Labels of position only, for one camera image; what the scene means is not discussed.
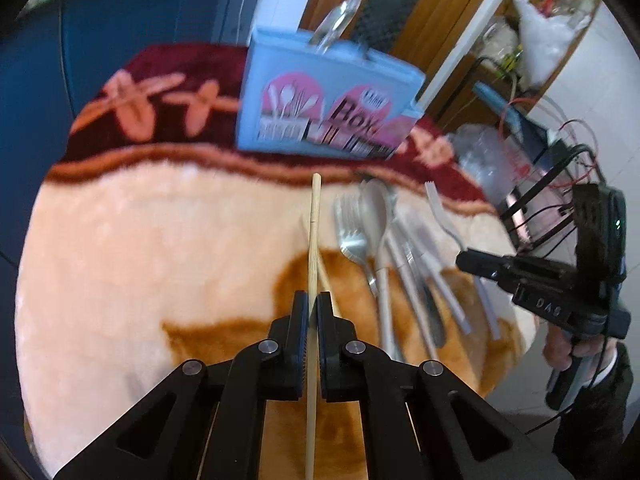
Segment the person's right hand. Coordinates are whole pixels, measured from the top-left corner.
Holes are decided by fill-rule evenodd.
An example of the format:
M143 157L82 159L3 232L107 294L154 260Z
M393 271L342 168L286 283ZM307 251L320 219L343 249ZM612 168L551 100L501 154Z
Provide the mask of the person's right hand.
M546 362L559 372L567 370L574 358L591 358L592 363L585 386L590 384L593 377L596 378L594 384L599 385L611 373L617 361L617 343L617 339L604 342L602 336L597 336L579 344L571 344L570 337L566 336L559 327L549 325L542 355Z

